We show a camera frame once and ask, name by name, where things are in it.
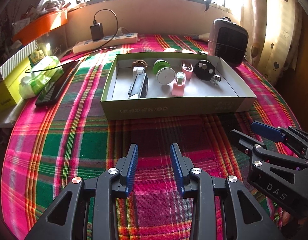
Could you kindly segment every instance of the orange container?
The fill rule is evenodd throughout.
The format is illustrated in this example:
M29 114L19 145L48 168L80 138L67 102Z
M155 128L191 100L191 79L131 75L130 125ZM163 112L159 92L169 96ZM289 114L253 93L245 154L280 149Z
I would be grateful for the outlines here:
M32 41L36 40L38 37L50 32L51 30L60 27L67 23L67 10L63 9L57 12L47 13L35 21L31 22L29 25L25 26L12 38L15 42L20 40L25 46Z

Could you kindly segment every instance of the white power strip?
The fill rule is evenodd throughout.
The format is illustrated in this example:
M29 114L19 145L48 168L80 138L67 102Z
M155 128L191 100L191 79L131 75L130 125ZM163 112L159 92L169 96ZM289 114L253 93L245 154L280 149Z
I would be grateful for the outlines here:
M97 49L98 47L101 47L104 45L109 39L111 39L113 36L106 36L101 40L98 41L82 41L77 43L73 47L73 53L79 53L82 51ZM106 44L106 46L116 46L116 45L122 45L122 44L128 44L128 43L137 43L137 33L127 33L122 36L115 36L113 40L111 40L109 43Z

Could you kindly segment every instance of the curtain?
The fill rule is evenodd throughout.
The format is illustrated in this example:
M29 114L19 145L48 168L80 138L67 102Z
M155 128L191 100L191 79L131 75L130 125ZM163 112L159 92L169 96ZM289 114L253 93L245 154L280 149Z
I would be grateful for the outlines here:
M243 0L241 26L249 33L247 61L275 85L284 70L295 69L302 25L296 0Z

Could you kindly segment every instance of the blue gripper pad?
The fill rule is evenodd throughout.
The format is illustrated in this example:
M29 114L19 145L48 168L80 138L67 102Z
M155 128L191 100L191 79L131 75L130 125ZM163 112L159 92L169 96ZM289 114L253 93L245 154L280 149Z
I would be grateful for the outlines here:
M173 144L171 145L171 161L172 161L172 167L173 167L177 191L183 197L185 193L183 173L182 173L182 170L181 170L178 158L177 158L176 150Z
M138 161L138 146L135 145L134 150L133 150L133 154L132 154L132 158L131 158L131 162L130 162L130 165L129 165L128 171L127 171L126 188L125 188L126 197L129 197L129 195L132 191L132 188L133 188L134 179L135 179L135 172L136 172L136 168L137 168L137 161Z
M267 138L273 142L282 142L284 141L284 136L281 134L281 130L264 123L254 121L250 125L252 131L262 137Z

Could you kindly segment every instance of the black charger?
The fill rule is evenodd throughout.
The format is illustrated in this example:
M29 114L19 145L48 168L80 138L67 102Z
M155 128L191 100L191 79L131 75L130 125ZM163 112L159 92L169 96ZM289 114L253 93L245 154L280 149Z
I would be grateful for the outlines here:
M96 23L96 20L93 20L93 25L90 28L92 41L99 41L104 38L102 23Z

